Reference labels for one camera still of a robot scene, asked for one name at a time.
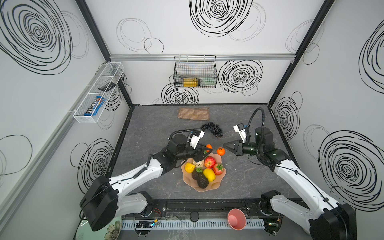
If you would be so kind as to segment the red green apple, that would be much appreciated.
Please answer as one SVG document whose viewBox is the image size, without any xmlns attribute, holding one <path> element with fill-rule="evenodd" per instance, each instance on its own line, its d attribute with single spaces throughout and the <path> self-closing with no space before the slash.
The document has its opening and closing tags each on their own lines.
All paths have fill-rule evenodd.
<svg viewBox="0 0 384 240">
<path fill-rule="evenodd" d="M 225 168 L 223 167 L 223 165 L 221 163 L 216 163 L 213 167 L 213 171 L 214 171 L 216 176 L 221 175 L 224 172 L 224 170 L 225 170 Z"/>
</svg>

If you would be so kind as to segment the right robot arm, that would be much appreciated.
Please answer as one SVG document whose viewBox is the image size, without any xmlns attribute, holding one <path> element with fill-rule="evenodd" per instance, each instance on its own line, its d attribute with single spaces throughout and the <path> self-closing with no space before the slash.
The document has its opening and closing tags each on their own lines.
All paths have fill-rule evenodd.
<svg viewBox="0 0 384 240">
<path fill-rule="evenodd" d="M 260 208 L 263 214 L 284 215 L 314 240 L 357 239 L 355 210 L 349 204 L 340 204 L 311 181 L 288 154 L 275 147 L 273 133 L 268 128 L 256 128 L 254 142 L 250 140 L 249 128 L 244 124 L 235 125 L 234 131 L 241 138 L 224 144 L 224 147 L 236 156 L 257 157 L 263 166 L 288 183 L 306 204 L 299 205 L 272 190 L 262 195 Z"/>
</svg>

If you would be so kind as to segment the large yellow lemon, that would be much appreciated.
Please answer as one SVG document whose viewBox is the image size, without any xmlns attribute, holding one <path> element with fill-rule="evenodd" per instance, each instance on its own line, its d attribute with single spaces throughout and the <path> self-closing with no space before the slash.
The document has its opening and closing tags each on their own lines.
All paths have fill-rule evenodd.
<svg viewBox="0 0 384 240">
<path fill-rule="evenodd" d="M 216 174 L 212 169 L 204 169 L 203 175 L 208 179 L 209 182 L 213 182 L 216 179 Z"/>
</svg>

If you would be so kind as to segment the dark mangosteen green top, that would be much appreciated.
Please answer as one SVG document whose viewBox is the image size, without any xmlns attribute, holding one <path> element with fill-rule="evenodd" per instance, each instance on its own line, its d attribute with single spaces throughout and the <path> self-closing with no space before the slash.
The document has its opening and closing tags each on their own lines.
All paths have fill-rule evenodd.
<svg viewBox="0 0 384 240">
<path fill-rule="evenodd" d="M 202 176 L 202 169 L 195 168 L 192 172 L 192 178 L 197 181 L 201 176 Z"/>
</svg>

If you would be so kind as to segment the dark fake avocado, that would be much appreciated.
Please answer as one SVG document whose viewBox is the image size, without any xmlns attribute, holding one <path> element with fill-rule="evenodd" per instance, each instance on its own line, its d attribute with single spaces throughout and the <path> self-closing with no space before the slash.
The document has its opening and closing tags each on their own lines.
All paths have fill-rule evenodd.
<svg viewBox="0 0 384 240">
<path fill-rule="evenodd" d="M 204 175 L 202 175 L 202 176 L 197 180 L 197 183 L 198 183 L 198 186 L 199 186 L 201 189 L 205 189 L 205 188 L 209 185 L 209 180 L 208 180 Z"/>
</svg>

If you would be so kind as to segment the cream fake pear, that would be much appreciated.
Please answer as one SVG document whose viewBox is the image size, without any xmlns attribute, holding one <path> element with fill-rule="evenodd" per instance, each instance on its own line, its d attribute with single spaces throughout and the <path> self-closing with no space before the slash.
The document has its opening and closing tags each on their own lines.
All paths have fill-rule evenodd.
<svg viewBox="0 0 384 240">
<path fill-rule="evenodd" d="M 195 160 L 193 160 L 193 165 L 195 166 L 195 168 L 202 168 L 202 167 L 204 167 L 204 163 L 205 163 L 204 160 L 201 160 L 199 162 L 196 162 Z"/>
</svg>

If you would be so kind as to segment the small yellow lemon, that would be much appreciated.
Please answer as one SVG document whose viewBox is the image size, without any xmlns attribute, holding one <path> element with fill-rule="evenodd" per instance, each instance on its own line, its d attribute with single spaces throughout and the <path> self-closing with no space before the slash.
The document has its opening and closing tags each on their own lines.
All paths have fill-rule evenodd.
<svg viewBox="0 0 384 240">
<path fill-rule="evenodd" d="M 196 166 L 194 165 L 194 164 L 192 164 L 192 163 L 186 163 L 185 164 L 185 171 L 187 172 L 187 173 L 192 173 L 194 170 L 195 170 L 195 168 L 196 168 Z"/>
</svg>

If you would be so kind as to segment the red fake bell pepper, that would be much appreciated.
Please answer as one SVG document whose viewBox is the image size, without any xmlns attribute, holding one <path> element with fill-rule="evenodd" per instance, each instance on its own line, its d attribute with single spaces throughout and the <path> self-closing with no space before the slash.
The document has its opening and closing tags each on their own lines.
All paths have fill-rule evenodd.
<svg viewBox="0 0 384 240">
<path fill-rule="evenodd" d="M 204 160 L 204 167 L 207 169 L 213 169 L 215 164 L 216 160 L 211 156 L 206 157 Z"/>
</svg>

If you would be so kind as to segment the black grape bunch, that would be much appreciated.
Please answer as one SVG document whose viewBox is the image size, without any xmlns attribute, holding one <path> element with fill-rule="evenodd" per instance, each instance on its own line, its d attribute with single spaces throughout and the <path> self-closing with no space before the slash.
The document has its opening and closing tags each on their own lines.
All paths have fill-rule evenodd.
<svg viewBox="0 0 384 240">
<path fill-rule="evenodd" d="M 211 132 L 215 137 L 221 138 L 224 135 L 223 130 L 220 128 L 219 125 L 214 124 L 213 122 L 206 122 L 201 126 L 202 131 L 209 131 Z"/>
</svg>

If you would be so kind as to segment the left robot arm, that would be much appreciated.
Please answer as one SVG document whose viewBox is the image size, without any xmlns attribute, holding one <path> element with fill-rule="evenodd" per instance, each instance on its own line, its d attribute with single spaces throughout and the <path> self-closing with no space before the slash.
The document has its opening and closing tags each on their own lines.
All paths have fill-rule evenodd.
<svg viewBox="0 0 384 240">
<path fill-rule="evenodd" d="M 199 162 L 206 158 L 211 149 L 199 143 L 204 134 L 198 129 L 175 131 L 167 146 L 149 155 L 145 164 L 122 175 L 96 178 L 80 202 L 91 230 L 101 230 L 116 217 L 129 214 L 149 216 L 154 206 L 153 199 L 145 191 L 133 194 L 133 190 L 173 170 L 180 160 Z"/>
</svg>

